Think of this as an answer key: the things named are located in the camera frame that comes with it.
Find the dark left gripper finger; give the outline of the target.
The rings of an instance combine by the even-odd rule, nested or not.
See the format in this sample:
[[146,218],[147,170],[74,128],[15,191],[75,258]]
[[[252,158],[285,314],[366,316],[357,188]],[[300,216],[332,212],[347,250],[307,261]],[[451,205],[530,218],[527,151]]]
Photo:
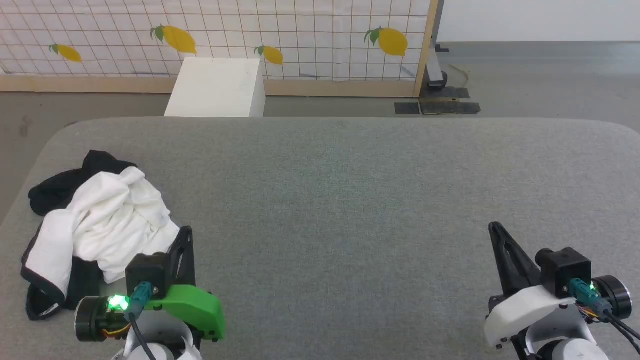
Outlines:
[[181,231],[183,231],[181,281],[182,284],[196,286],[194,230],[190,226],[184,226]]
[[188,245],[188,228],[181,227],[176,239],[167,251],[167,286],[181,284],[185,277],[185,253]]

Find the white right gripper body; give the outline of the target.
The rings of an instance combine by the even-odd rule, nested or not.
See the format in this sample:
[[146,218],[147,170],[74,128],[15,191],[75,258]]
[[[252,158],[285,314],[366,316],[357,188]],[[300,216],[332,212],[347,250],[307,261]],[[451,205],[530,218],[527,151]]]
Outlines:
[[574,278],[560,298],[542,285],[528,287],[507,297],[491,297],[483,333],[489,346],[501,349],[598,349],[590,324],[613,326],[626,340],[633,329],[624,320],[631,316],[633,301],[626,286],[606,275],[585,282]]

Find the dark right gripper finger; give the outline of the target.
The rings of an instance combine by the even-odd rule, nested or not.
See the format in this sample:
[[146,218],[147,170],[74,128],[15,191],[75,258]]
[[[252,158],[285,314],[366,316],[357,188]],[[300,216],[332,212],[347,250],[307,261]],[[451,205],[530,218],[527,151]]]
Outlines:
[[513,257],[516,242],[502,223],[491,222],[488,230],[503,296],[510,297],[521,289],[521,274]]
[[519,291],[541,285],[541,271],[535,262],[526,254],[517,241],[512,251],[512,257],[516,260],[519,269],[521,283]]

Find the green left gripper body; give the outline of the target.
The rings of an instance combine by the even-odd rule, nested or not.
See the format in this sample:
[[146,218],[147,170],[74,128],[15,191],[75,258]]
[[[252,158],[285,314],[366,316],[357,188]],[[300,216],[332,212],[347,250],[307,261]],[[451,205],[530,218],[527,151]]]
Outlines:
[[130,295],[84,297],[75,311],[74,331],[80,342],[121,340],[135,335],[131,319],[142,331],[162,315],[186,325],[196,339],[217,342],[226,337],[221,301],[188,284],[171,285],[163,297],[157,297],[151,284],[139,284]]

